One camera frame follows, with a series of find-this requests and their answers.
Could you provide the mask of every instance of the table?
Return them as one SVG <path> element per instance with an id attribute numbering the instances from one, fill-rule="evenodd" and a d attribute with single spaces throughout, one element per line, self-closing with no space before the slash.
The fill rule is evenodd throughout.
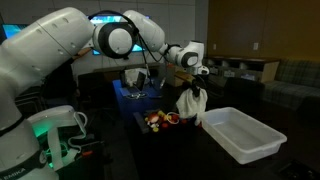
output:
<path id="1" fill-rule="evenodd" d="M 141 180 L 277 180 L 281 178 L 275 172 L 284 166 L 292 157 L 299 159 L 299 151 L 301 152 L 302 150 L 308 149 L 308 153 L 311 153 L 305 154 L 304 157 L 300 155 L 300 159 L 308 159 L 310 156 L 319 158 L 317 151 L 314 149 L 311 150 L 312 148 L 303 147 L 306 146 L 303 138 L 310 138 L 310 136 L 312 136 L 311 134 L 309 134 L 310 136 L 307 134 L 300 136 L 299 133 L 302 134 L 306 131 L 302 131 L 299 128 L 298 130 L 287 128 L 289 126 L 295 126 L 290 125 L 290 120 L 288 119 L 291 117 L 289 117 L 289 115 L 284 113 L 284 115 L 279 118 L 287 119 L 283 122 L 277 122 L 276 120 L 279 120 L 279 118 L 277 118 L 276 115 L 272 118 L 273 116 L 270 116 L 271 113 L 267 108 L 263 108 L 263 110 L 257 114 L 257 117 L 271 127 L 274 125 L 277 130 L 287 135 L 289 143 L 282 144 L 278 153 L 246 165 L 238 164 L 201 128 L 187 126 L 186 128 L 180 128 L 166 133 L 149 133 L 143 135 L 133 118 L 133 113 L 142 113 L 145 110 L 158 108 L 164 111 L 170 111 L 174 107 L 180 90 L 165 86 L 162 90 L 164 95 L 163 99 L 144 98 L 130 100 L 124 98 L 119 92 L 119 88 L 121 87 L 120 81 L 113 81 L 113 85 Z M 313 168 L 318 165 L 317 162 L 319 161 L 313 162 Z"/>

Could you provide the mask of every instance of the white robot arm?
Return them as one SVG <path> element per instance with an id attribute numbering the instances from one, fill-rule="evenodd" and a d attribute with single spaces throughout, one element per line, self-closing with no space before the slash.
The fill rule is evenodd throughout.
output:
<path id="1" fill-rule="evenodd" d="M 164 41 L 163 30 L 135 11 L 124 13 L 122 23 L 116 24 L 96 27 L 79 10 L 65 8 L 37 20 L 0 46 L 0 179 L 58 179 L 44 166 L 45 157 L 31 125 L 34 119 L 24 120 L 14 99 L 82 48 L 93 47 L 109 57 L 123 58 L 140 38 L 144 48 L 159 52 L 190 73 L 208 74 L 201 62 L 202 43 L 190 42 L 185 48 L 170 46 Z M 40 115 L 48 120 L 45 114 Z M 39 166 L 30 169 L 26 163 Z"/>

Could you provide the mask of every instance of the white box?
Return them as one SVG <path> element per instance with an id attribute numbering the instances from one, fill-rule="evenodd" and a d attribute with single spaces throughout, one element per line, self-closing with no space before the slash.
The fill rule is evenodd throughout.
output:
<path id="1" fill-rule="evenodd" d="M 199 117 L 203 129 L 240 164 L 277 153 L 287 141 L 282 133 L 234 108 L 210 110 Z"/>

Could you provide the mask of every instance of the couch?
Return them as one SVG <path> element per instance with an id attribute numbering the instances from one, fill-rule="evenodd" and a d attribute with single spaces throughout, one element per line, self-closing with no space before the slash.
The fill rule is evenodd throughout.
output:
<path id="1" fill-rule="evenodd" d="M 320 62 L 282 60 L 275 80 L 265 83 L 263 100 L 297 110 L 309 96 L 320 97 Z"/>

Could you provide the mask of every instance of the floor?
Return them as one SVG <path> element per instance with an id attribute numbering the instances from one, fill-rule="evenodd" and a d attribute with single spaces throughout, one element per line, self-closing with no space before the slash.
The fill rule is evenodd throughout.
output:
<path id="1" fill-rule="evenodd" d="M 101 115 L 97 110 L 84 111 L 89 119 L 88 125 L 101 133 L 102 140 L 107 144 L 105 154 L 112 159 L 105 165 L 105 180 L 138 180 L 123 121 L 114 111 L 106 112 L 108 114 Z"/>

